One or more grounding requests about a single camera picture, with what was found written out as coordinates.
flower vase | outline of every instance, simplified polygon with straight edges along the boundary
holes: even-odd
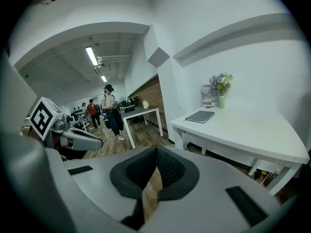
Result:
[[[218,107],[221,109],[224,109],[224,107],[225,107],[225,97],[224,96],[221,96],[221,95],[219,96]]]

person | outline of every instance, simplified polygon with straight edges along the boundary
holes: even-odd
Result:
[[[115,105],[116,101],[115,96],[111,94],[111,92],[114,91],[114,89],[110,84],[107,84],[104,89],[105,92],[104,95],[102,96],[101,102],[102,109],[106,110],[107,112],[106,116],[108,118],[110,127],[115,136],[118,137],[119,141],[124,141],[125,138],[120,135],[120,131],[123,130],[122,118],[117,109],[117,106]]]
[[[96,108],[96,105],[93,103],[93,99],[89,100],[89,105],[87,106],[86,111],[92,118],[92,122],[93,122],[93,126],[95,127],[95,130],[98,130],[95,119],[97,120],[98,126],[101,125],[101,122],[99,121],[99,116],[97,114],[97,108]]]
[[[93,123],[92,123],[92,118],[89,115],[89,113],[86,111],[86,103],[82,103],[82,111],[85,113],[87,116],[87,121],[91,125],[90,130],[94,129]]]

fluorescent light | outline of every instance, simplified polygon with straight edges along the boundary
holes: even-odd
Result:
[[[93,65],[98,66],[98,63],[97,63],[97,60],[96,60],[95,55],[93,53],[92,47],[87,47],[86,51],[87,51],[87,54],[88,54],[89,58],[91,59]]]
[[[104,82],[107,82],[107,79],[105,76],[101,76],[101,78],[103,79]]]

gray notebook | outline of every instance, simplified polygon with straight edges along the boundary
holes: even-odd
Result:
[[[199,123],[206,123],[206,121],[209,120],[213,115],[215,115],[215,112],[213,111],[198,111],[192,114],[191,116],[187,117],[186,120]]]

white sneakers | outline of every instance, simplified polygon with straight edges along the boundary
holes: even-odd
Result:
[[[119,140],[119,141],[125,141],[125,137],[123,137],[122,135],[119,135],[119,136],[118,136],[118,140]]]

